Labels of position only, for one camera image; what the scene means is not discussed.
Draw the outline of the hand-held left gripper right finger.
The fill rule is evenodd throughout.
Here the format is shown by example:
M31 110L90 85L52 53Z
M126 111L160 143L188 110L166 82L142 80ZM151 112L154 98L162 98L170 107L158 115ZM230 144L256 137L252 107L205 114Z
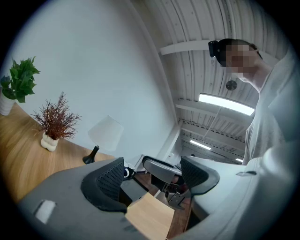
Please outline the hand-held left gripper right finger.
M217 171L188 157L181 158L181 175L191 195L203 195L220 181Z

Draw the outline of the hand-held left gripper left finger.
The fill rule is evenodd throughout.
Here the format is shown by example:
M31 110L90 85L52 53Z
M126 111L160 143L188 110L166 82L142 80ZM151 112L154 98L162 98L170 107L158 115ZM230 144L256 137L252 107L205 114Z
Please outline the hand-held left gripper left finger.
M122 157L90 172L81 182L84 197L96 208L107 212L127 212L127 206L119 202L123 182L124 159Z

